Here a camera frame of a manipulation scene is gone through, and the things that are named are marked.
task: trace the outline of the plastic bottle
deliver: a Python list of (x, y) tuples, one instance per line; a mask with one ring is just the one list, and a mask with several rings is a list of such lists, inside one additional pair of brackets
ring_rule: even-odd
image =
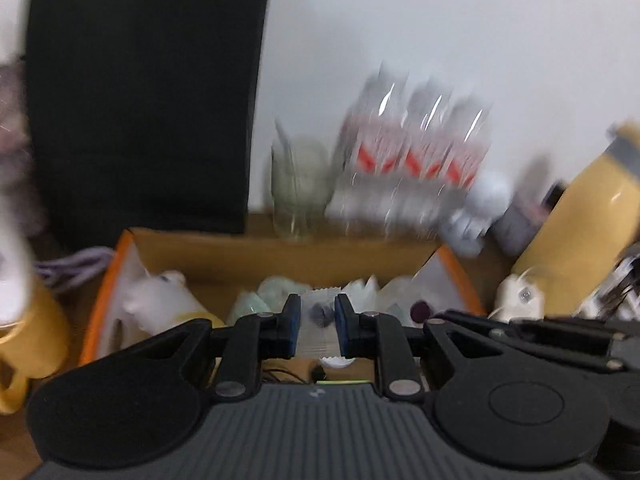
[(405, 77), (393, 75), (384, 65), (367, 79), (340, 130), (335, 151), (340, 171), (384, 174), (396, 169), (404, 149), (405, 84)]
[(469, 189), (489, 150), (486, 124), (489, 108), (475, 97), (457, 102), (443, 124), (451, 147), (440, 177), (456, 187)]
[(433, 79), (415, 89), (403, 124), (408, 137), (400, 163), (403, 173), (421, 180), (440, 173), (451, 146), (450, 136), (442, 131), (450, 97), (451, 90)]
[(545, 314), (570, 314), (634, 240), (640, 214), (640, 126), (627, 123), (562, 195), (513, 267), (533, 269)]

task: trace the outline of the yellow thermos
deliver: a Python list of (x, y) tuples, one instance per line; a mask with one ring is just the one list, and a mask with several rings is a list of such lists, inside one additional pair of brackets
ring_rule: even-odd
[(31, 379), (56, 372), (69, 348), (69, 325), (62, 308), (35, 275), (31, 251), (0, 195), (0, 367), (10, 368), (0, 383), (0, 413), (14, 413)]
[(613, 270), (640, 217), (640, 125), (625, 123), (569, 185), (513, 266), (545, 295), (545, 314), (570, 314)]

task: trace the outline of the black cable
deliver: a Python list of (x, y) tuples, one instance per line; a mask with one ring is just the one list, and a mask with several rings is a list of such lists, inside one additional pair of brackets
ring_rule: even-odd
[(303, 383), (303, 384), (309, 384), (308, 381), (305, 381), (302, 377), (300, 377), (299, 375), (291, 372), (290, 370), (285, 370), (284, 368), (268, 368), (267, 370), (263, 370), (264, 373), (270, 374), (272, 377), (274, 377), (276, 380), (278, 380), (278, 378), (276, 376), (273, 375), (274, 372), (276, 373), (280, 373), (280, 374), (285, 374), (291, 377), (294, 377), (295, 379), (298, 380), (298, 382)]
[(265, 383), (281, 383), (282, 381), (273, 375), (271, 372), (262, 371), (262, 381)]

